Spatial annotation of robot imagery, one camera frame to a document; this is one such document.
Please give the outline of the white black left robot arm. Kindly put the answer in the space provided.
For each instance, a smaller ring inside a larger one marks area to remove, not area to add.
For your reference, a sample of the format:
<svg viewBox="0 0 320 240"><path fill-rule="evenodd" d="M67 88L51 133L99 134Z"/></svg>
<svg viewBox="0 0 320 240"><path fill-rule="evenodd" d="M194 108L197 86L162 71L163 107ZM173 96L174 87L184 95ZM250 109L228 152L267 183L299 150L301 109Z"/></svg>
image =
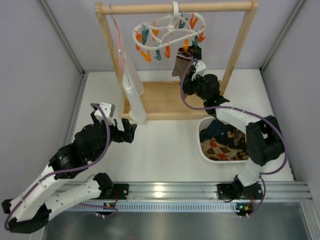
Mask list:
<svg viewBox="0 0 320 240"><path fill-rule="evenodd" d="M75 134L74 141L61 147L49 160L39 177L18 197L6 199L1 206L7 214L4 228L11 233L30 234L44 227L63 211L90 199L107 199L115 185L105 172L65 193L55 192L64 184L100 161L111 142L132 143L137 124L122 118L124 127L117 122L96 117L91 113L92 124Z"/></svg>

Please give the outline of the wooden clothes rack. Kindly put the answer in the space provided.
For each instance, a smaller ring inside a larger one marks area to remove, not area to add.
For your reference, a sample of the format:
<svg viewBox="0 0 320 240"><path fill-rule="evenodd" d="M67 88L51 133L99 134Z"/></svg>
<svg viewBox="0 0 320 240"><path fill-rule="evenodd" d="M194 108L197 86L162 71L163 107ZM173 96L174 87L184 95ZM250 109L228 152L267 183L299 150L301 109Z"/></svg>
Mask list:
<svg viewBox="0 0 320 240"><path fill-rule="evenodd" d="M220 93L223 95L236 66L245 40L251 28L259 7L259 1L236 1L236 2L193 2L178 3L179 11L211 13L211 12L244 12L244 17L237 34L228 64L226 66L222 81L219 85ZM109 49L113 62L114 71L119 82L121 79L121 69L118 62L118 55L114 46L107 16L111 15L109 6L101 2L94 4L94 10L101 27L106 45ZM172 3L161 4L133 4L112 6L113 15L137 15L137 14L167 14L174 12ZM177 81L146 81L143 86L146 91L140 96L146 119L150 120L195 120L203 117L203 111L193 113L178 102L178 82Z"/></svg>

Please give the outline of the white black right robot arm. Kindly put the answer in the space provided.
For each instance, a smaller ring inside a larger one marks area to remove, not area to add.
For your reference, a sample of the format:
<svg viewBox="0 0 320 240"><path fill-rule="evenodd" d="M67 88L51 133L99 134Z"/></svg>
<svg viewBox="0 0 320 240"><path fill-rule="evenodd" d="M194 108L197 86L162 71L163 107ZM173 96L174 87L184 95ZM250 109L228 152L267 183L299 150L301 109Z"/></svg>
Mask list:
<svg viewBox="0 0 320 240"><path fill-rule="evenodd" d="M276 117L262 117L256 113L234 106L219 90L214 74L198 75L185 73L180 83L182 100L196 95L203 100L202 110L237 128L246 137L248 160L234 180L221 190L219 198L232 201L257 193L259 178L264 175L264 166L286 153L286 145Z"/></svg>

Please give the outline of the aluminium rail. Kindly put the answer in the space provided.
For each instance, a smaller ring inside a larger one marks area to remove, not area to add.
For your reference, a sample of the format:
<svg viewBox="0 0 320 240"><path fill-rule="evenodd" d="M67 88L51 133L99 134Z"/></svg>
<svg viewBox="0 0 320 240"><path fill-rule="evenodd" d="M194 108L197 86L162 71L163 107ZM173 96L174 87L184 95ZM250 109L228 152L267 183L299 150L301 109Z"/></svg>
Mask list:
<svg viewBox="0 0 320 240"><path fill-rule="evenodd" d="M116 183L110 199L308 202L313 199L305 182L259 182L249 190L237 191L228 182L128 182Z"/></svg>

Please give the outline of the white plastic clip hanger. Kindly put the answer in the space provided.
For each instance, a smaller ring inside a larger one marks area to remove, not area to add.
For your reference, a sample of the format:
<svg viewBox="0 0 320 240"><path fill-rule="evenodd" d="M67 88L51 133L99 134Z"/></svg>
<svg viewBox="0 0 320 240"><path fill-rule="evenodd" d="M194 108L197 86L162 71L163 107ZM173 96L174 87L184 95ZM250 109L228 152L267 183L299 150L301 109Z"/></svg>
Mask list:
<svg viewBox="0 0 320 240"><path fill-rule="evenodd" d="M173 13L137 25L133 29L133 41L138 51L156 52L174 44L188 43L191 39L201 42L206 20L197 12L180 12L173 1Z"/></svg>

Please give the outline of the dark navy sock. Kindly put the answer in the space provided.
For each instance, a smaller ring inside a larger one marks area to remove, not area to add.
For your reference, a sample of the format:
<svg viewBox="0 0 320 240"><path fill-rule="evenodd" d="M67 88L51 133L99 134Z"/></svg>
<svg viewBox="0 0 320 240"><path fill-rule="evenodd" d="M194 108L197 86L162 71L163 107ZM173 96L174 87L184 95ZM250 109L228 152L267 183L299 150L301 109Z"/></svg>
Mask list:
<svg viewBox="0 0 320 240"><path fill-rule="evenodd" d="M202 60L202 49L199 46L193 47L193 58Z"/></svg>

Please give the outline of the white hanging cloth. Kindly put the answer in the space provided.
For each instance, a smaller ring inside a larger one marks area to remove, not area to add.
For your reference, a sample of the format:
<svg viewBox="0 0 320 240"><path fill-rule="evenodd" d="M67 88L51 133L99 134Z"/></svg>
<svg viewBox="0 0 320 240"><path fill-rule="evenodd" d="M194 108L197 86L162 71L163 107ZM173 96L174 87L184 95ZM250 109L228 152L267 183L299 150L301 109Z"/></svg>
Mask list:
<svg viewBox="0 0 320 240"><path fill-rule="evenodd" d="M129 116L133 121L143 124L147 119L147 112L140 96L145 92L145 88L131 57L123 52L122 59L124 63L122 87L130 106Z"/></svg>

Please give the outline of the argyle patterned sock in basket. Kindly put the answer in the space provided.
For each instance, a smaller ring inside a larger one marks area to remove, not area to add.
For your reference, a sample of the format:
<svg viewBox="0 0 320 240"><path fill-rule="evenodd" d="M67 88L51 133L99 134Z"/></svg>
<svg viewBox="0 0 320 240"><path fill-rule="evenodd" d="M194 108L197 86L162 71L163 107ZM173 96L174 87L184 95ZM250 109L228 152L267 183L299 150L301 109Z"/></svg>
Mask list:
<svg viewBox="0 0 320 240"><path fill-rule="evenodd" d="M213 162L237 162L249 159L247 137L234 127L228 130L223 141L208 139L200 142L200 148L204 156Z"/></svg>

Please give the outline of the navy sock with bear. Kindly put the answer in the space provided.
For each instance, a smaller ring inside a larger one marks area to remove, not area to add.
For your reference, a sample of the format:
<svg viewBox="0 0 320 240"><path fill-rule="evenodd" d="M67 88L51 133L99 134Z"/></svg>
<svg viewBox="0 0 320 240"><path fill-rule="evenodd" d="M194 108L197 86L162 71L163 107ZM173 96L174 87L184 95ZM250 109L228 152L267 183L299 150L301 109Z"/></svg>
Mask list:
<svg viewBox="0 0 320 240"><path fill-rule="evenodd" d="M214 119L207 128L199 133L199 139L200 142L204 142L215 138L218 142L221 142L226 138L228 131L227 126L223 122Z"/></svg>

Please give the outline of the white perforated plastic basket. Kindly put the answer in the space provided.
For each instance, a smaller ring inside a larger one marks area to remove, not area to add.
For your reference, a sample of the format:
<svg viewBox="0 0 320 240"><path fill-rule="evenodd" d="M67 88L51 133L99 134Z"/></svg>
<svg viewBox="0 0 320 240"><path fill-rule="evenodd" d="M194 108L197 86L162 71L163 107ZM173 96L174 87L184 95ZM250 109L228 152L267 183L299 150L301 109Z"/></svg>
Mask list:
<svg viewBox="0 0 320 240"><path fill-rule="evenodd" d="M245 163L249 159L246 135L225 121L203 118L196 136L200 155L210 163Z"/></svg>

